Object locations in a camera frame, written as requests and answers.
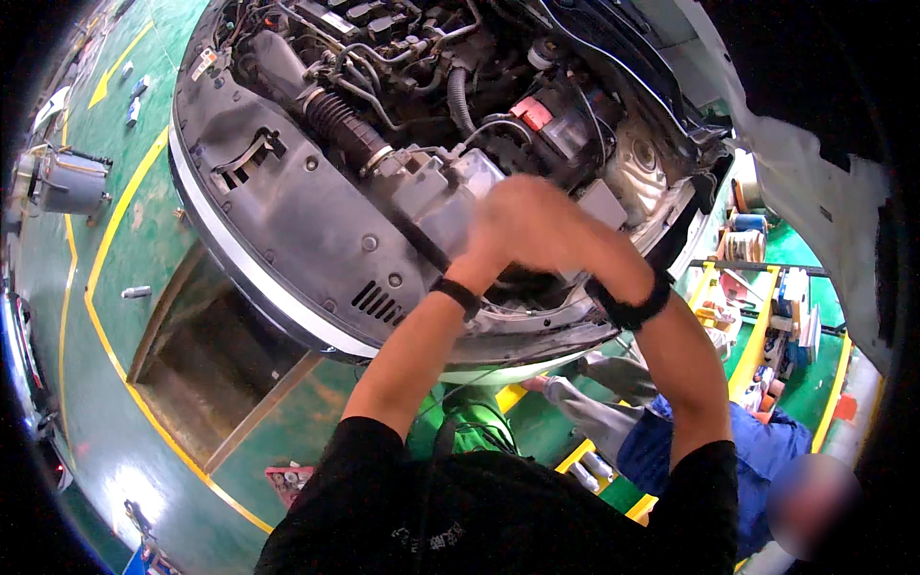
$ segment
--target black t-shirt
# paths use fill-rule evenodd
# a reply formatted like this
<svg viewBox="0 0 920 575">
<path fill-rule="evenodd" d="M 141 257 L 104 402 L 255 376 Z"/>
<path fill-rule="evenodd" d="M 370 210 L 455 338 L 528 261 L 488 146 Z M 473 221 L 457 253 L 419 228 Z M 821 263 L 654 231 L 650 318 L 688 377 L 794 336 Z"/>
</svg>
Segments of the black t-shirt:
<svg viewBox="0 0 920 575">
<path fill-rule="evenodd" d="M 678 463 L 643 527 L 500 452 L 408 462 L 397 433 L 348 418 L 262 549 L 256 573 L 731 573 L 734 443 Z"/>
</svg>

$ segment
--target engine bay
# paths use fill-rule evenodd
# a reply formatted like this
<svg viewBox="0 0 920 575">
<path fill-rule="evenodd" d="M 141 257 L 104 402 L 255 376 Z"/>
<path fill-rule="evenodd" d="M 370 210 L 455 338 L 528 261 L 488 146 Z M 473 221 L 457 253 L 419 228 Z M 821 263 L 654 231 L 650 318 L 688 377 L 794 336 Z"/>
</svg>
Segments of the engine bay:
<svg viewBox="0 0 920 575">
<path fill-rule="evenodd" d="M 174 104 L 209 202 L 289 291 L 374 344 L 513 173 L 551 179 L 648 253 L 713 193 L 725 131 L 662 121 L 552 15 L 502 0 L 212 3 Z M 609 332 L 586 280 L 511 265 L 467 338 Z"/>
</svg>

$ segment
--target blue shirt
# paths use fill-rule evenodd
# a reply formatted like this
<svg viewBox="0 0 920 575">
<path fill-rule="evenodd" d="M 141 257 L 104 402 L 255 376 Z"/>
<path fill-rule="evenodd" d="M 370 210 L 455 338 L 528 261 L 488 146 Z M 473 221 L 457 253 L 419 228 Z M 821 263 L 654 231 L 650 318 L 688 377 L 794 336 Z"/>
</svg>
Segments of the blue shirt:
<svg viewBox="0 0 920 575">
<path fill-rule="evenodd" d="M 767 489 L 783 465 L 811 450 L 811 432 L 780 408 L 766 425 L 736 403 L 730 403 L 730 414 L 738 453 L 738 559 L 743 559 L 773 538 L 766 524 Z M 619 472 L 656 497 L 667 485 L 672 433 L 671 405 L 658 395 L 616 456 Z"/>
</svg>

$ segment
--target engine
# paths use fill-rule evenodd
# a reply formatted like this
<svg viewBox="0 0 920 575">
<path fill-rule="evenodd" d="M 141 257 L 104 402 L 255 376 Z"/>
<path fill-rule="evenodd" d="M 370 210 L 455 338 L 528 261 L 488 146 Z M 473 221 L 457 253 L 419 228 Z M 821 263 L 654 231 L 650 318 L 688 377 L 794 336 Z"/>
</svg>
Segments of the engine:
<svg viewBox="0 0 920 575">
<path fill-rule="evenodd" d="M 213 40 L 232 54 L 235 81 L 280 106 L 441 271 L 464 249 L 475 202 L 520 172 L 552 179 L 651 249 L 693 197 L 704 152 L 647 121 L 622 76 L 612 89 L 570 42 L 481 6 L 231 2 Z M 277 153 L 270 138 L 253 153 Z M 214 181 L 232 188 L 231 172 Z M 487 298 L 497 313 L 554 309 L 580 281 L 512 266 Z"/>
</svg>

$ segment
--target black wristband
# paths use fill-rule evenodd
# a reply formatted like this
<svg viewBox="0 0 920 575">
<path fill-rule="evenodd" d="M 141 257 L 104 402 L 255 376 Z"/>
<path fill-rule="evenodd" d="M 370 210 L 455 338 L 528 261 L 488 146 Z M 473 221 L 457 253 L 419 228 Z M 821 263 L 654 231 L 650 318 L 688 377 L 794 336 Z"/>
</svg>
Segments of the black wristband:
<svg viewBox="0 0 920 575">
<path fill-rule="evenodd" d="M 651 288 L 649 299 L 642 305 L 629 305 L 617 302 L 614 297 L 607 292 L 606 288 L 597 281 L 597 278 L 591 278 L 585 284 L 585 292 L 590 297 L 599 302 L 610 323 L 620 329 L 629 331 L 639 331 L 642 324 L 658 315 L 668 304 L 668 297 L 671 295 L 671 284 L 674 279 L 665 270 L 655 270 L 655 284 Z"/>
<path fill-rule="evenodd" d="M 479 308 L 482 306 L 478 297 L 460 283 L 453 282 L 441 276 L 431 285 L 429 292 L 441 292 L 450 295 L 458 304 L 464 308 L 463 320 L 469 321 L 476 317 Z"/>
</svg>

